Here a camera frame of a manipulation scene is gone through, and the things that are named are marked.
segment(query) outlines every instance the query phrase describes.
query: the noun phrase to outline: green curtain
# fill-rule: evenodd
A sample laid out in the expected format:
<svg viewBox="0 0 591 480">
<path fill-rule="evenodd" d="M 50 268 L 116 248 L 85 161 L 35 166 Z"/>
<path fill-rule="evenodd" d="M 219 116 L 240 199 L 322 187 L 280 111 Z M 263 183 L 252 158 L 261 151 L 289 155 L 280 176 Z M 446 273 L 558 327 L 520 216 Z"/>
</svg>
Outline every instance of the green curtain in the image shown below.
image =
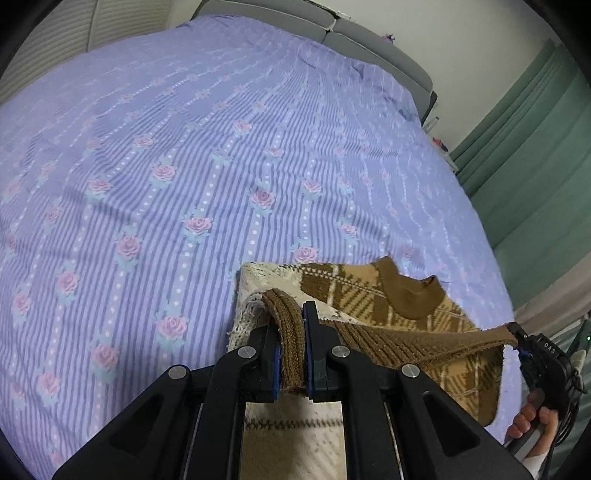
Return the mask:
<svg viewBox="0 0 591 480">
<path fill-rule="evenodd" d="M 548 42 L 452 152 L 515 308 L 591 251 L 591 88 Z"/>
</svg>

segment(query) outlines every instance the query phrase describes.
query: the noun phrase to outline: finger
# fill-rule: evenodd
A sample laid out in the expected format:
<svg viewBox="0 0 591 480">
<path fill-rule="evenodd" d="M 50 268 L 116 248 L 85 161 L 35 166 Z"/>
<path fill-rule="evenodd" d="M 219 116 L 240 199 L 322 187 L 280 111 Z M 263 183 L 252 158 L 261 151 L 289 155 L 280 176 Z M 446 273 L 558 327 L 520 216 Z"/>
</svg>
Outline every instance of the finger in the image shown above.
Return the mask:
<svg viewBox="0 0 591 480">
<path fill-rule="evenodd" d="M 521 413 L 527 419 L 527 421 L 533 421 L 537 415 L 537 412 L 531 403 L 526 403 L 523 405 L 523 407 L 521 407 Z"/>
<path fill-rule="evenodd" d="M 522 413 L 518 413 L 515 418 L 513 419 L 513 425 L 515 425 L 521 433 L 526 433 L 530 428 L 531 424 L 528 420 L 524 417 Z"/>
<path fill-rule="evenodd" d="M 528 457 L 543 455 L 550 450 L 550 446 L 558 430 L 558 412 L 556 410 L 549 410 L 547 407 L 542 407 L 539 417 L 540 423 L 546 425 L 546 428 L 538 442 L 529 452 Z"/>
<path fill-rule="evenodd" d="M 515 426 L 515 425 L 510 425 L 509 428 L 507 429 L 508 439 L 518 439 L 518 438 L 521 438 L 522 435 L 523 435 L 523 433 L 521 433 L 521 430 L 519 428 L 517 428 L 517 426 Z"/>
</svg>

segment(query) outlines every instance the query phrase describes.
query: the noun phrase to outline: purple bedsheet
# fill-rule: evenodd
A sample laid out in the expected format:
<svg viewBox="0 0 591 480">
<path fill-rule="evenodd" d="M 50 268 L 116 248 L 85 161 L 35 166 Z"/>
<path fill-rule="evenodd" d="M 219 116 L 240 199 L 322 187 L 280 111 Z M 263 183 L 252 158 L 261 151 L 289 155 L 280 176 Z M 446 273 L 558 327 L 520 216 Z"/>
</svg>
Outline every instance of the purple bedsheet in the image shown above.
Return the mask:
<svg viewBox="0 0 591 480">
<path fill-rule="evenodd" d="M 81 55 L 0 109 L 0 148 L 0 427 L 38 480 L 167 366 L 223 353 L 242 262 L 390 255 L 479 327 L 512 319 L 410 94 L 269 25 L 204 17 Z"/>
</svg>

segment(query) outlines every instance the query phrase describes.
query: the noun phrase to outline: gray headboard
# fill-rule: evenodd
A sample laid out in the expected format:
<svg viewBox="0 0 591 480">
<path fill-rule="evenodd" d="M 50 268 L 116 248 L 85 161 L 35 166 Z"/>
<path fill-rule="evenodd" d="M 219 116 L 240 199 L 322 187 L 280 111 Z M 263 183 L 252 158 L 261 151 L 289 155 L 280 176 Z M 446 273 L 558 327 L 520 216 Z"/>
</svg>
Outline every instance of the gray headboard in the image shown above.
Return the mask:
<svg viewBox="0 0 591 480">
<path fill-rule="evenodd" d="M 437 95 L 412 58 L 361 25 L 305 0 L 203 0 L 193 15 L 241 15 L 310 38 L 341 55 L 382 67 L 412 94 L 421 121 Z"/>
</svg>

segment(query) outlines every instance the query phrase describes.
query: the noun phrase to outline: metal screw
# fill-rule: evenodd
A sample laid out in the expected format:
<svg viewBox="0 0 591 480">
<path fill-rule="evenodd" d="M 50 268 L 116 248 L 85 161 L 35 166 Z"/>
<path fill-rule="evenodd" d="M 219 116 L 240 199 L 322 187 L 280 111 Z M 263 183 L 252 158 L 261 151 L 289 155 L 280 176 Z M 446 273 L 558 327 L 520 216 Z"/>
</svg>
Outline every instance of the metal screw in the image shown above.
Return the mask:
<svg viewBox="0 0 591 480">
<path fill-rule="evenodd" d="M 409 378 L 417 378 L 421 369 L 414 364 L 406 364 L 401 368 L 402 374 Z"/>
<path fill-rule="evenodd" d="M 187 369 L 182 365 L 175 365 L 168 370 L 168 376 L 173 380 L 183 378 L 185 375 L 187 375 Z"/>
<path fill-rule="evenodd" d="M 337 345 L 332 348 L 331 352 L 334 356 L 338 356 L 339 358 L 346 358 L 351 353 L 351 350 L 345 347 L 345 345 Z"/>
<path fill-rule="evenodd" d="M 252 358 L 255 355 L 256 355 L 256 349 L 254 347 L 249 346 L 249 345 L 241 346 L 238 349 L 238 356 L 241 356 L 242 358 Z"/>
</svg>

